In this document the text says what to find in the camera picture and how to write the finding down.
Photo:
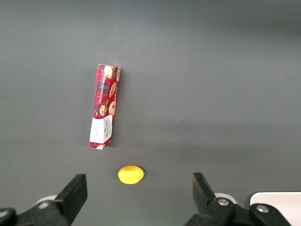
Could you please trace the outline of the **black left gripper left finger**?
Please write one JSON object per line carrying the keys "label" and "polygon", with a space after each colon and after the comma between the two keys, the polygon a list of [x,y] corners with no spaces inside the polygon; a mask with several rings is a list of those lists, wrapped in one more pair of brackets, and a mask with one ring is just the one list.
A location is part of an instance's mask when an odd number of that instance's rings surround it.
{"label": "black left gripper left finger", "polygon": [[0,209],[2,226],[70,226],[87,200],[87,179],[77,174],[53,199],[40,201],[26,212]]}

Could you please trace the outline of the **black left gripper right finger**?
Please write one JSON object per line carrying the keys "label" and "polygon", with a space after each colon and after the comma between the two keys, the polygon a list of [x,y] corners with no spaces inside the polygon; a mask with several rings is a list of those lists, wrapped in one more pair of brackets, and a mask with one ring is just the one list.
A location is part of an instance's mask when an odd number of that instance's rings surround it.
{"label": "black left gripper right finger", "polygon": [[202,173],[192,178],[193,199],[198,213],[187,226],[289,226],[290,223],[275,207],[256,203],[244,209],[226,197],[217,197]]}

